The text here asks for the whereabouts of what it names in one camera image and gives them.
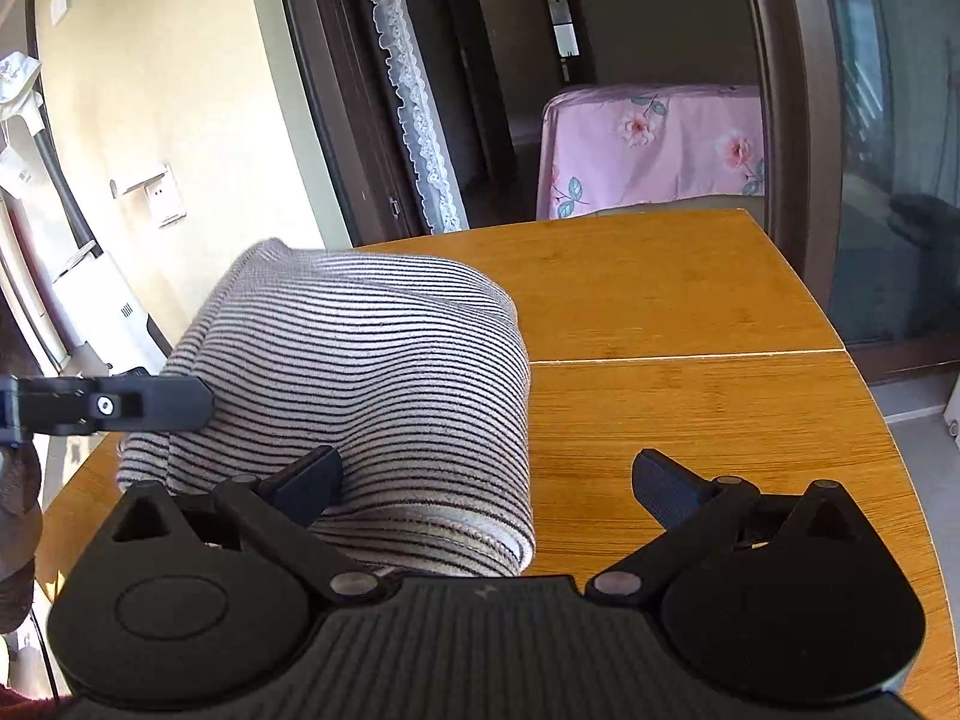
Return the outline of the gloved left hand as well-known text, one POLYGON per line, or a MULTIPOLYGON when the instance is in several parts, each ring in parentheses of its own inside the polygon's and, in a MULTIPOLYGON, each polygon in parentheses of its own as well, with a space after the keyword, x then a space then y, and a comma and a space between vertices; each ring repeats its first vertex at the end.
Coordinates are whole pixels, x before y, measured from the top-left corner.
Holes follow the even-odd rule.
POLYGON ((0 632, 16 631, 32 605, 36 551, 43 536, 41 463, 32 442, 2 449, 0 632))

